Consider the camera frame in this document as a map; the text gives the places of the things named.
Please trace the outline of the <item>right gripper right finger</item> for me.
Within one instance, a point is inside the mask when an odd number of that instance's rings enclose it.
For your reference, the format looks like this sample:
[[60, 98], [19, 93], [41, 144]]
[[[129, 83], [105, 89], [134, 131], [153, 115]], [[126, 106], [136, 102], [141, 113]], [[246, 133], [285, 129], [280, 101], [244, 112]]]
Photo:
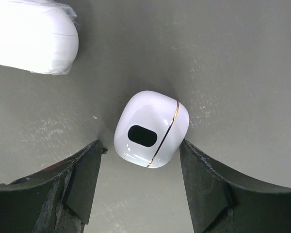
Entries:
[[291, 233], [291, 188], [238, 172], [187, 140], [179, 151], [195, 233]]

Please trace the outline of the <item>white oval case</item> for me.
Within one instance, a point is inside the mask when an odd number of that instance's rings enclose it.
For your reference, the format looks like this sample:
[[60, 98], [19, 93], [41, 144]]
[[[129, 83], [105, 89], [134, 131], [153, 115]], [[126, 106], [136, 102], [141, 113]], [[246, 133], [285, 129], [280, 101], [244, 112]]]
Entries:
[[71, 6], [54, 0], [0, 0], [0, 65], [67, 74], [79, 49], [76, 17]]

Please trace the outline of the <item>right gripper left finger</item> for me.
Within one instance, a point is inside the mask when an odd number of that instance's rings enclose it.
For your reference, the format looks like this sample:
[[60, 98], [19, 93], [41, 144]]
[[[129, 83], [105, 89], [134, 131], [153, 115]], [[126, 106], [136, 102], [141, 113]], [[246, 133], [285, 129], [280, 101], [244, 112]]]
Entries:
[[0, 183], [0, 233], [82, 233], [101, 157], [97, 140], [39, 172]]

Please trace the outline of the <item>white earbud charging case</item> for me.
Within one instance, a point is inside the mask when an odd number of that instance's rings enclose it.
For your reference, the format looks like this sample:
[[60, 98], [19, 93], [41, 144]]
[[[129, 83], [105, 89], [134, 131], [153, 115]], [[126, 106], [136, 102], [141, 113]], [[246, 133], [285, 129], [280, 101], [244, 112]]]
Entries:
[[135, 94], [125, 106], [114, 133], [114, 148], [138, 166], [166, 165], [188, 131], [189, 113], [179, 101], [154, 91]]

